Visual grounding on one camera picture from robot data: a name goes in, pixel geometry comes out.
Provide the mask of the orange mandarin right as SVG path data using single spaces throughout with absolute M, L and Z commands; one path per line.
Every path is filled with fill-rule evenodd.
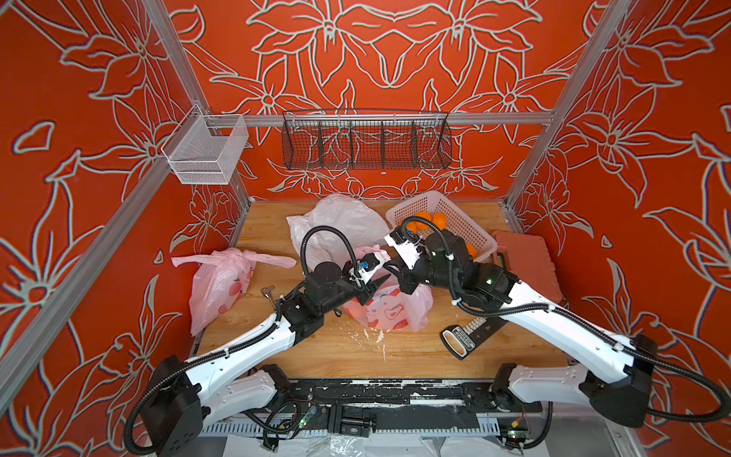
M 476 260 L 477 259 L 477 249 L 470 244 L 466 244 L 466 249 L 468 250 L 468 254 L 471 256 L 471 258 L 473 260 Z

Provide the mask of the red plastic tool case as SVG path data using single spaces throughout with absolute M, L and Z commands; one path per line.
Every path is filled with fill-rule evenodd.
M 492 260 L 528 283 L 535 291 L 556 304 L 562 304 L 556 268 L 541 236 L 515 232 L 493 232 L 498 249 Z

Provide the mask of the pink plastic bag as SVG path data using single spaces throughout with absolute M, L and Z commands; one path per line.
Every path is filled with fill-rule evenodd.
M 171 258 L 175 268 L 186 264 L 198 264 L 193 276 L 190 308 L 190 335 L 197 336 L 219 315 L 226 313 L 247 292 L 258 264 L 279 268 L 293 268 L 296 261 L 291 257 L 276 256 L 236 248 L 213 251 L 211 254 L 178 256 Z
M 434 304 L 430 288 L 419 285 L 413 293 L 406 294 L 400 289 L 397 277 L 384 268 L 378 270 L 371 280 L 381 278 L 386 278 L 386 282 L 366 305 L 353 299 L 342 309 L 362 326 L 378 331 L 409 329 L 418 332 L 424 329 Z

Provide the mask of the white translucent plastic bag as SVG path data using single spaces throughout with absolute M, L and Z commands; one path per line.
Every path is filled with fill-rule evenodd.
M 386 220 L 365 203 L 342 194 L 322 199 L 312 211 L 286 218 L 295 252 L 300 253 L 305 235 L 319 226 L 333 227 L 348 239 L 357 259 L 382 249 L 390 233 Z M 345 242 L 337 235 L 321 230 L 312 235 L 306 247 L 306 264 L 310 270 L 323 262 L 344 266 L 350 260 Z

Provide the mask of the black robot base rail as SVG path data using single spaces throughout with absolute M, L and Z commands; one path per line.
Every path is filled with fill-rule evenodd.
M 501 406 L 487 379 L 295 379 L 289 397 L 300 409 L 303 438 L 327 432 L 366 437 L 501 436 L 529 430 L 539 403 Z

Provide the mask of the white plastic perforated basket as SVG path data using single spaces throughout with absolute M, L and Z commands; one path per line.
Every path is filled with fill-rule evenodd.
M 388 224 L 395 228 L 405 218 L 418 213 L 441 213 L 445 215 L 445 228 L 460 236 L 466 243 L 476 249 L 475 261 L 485 262 L 498 251 L 497 241 L 470 216 L 452 203 L 440 192 L 424 192 L 397 204 L 386 212 Z

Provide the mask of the orange mandarin back top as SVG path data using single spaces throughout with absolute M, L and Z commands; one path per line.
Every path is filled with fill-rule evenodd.
M 439 230 L 445 230 L 447 228 L 447 216 L 445 213 L 434 213 L 431 221 Z

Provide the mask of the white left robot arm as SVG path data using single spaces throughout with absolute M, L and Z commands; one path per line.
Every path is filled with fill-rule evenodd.
M 346 266 L 333 262 L 308 266 L 308 241 L 319 232 L 331 233 L 344 243 L 350 257 Z M 124 426 L 129 453 L 164 456 L 178 451 L 183 439 L 196 436 L 213 416 L 212 400 L 222 388 L 239 388 L 239 376 L 314 335 L 327 314 L 338 312 L 347 302 L 366 305 L 385 281 L 376 274 L 388 255 L 377 249 L 358 258 L 340 230 L 317 226 L 304 236 L 300 260 L 303 281 L 274 301 L 273 314 L 262 324 L 218 350 L 185 362 L 171 356 L 154 371 Z

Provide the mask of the black handheld label tool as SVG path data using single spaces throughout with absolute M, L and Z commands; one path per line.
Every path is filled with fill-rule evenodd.
M 452 325 L 443 329 L 440 340 L 452 356 L 464 360 L 504 325 L 506 320 L 500 317 L 476 317 L 466 326 Z

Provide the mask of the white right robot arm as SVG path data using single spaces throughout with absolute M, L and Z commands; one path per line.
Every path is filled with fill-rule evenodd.
M 466 242 L 451 232 L 433 228 L 428 238 L 421 239 L 401 226 L 385 240 L 398 254 L 395 263 L 403 292 L 419 285 L 445 289 L 453 306 L 463 312 L 527 329 L 577 363 L 564 369 L 503 365 L 492 385 L 497 398 L 509 404 L 590 406 L 603 418 L 628 428 L 641 428 L 647 416 L 695 424 L 729 417 L 730 396 L 718 383 L 658 359 L 653 340 L 643 335 L 629 338 L 596 326 L 550 301 L 509 270 L 474 261 Z M 705 387 L 719 405 L 700 414 L 652 409 L 655 369 Z

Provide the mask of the small green handled screwdriver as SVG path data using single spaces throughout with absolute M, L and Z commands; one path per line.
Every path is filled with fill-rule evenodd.
M 274 290 L 274 287 L 265 287 L 265 288 L 261 289 L 261 293 L 266 299 L 272 300 L 273 299 L 273 290 Z

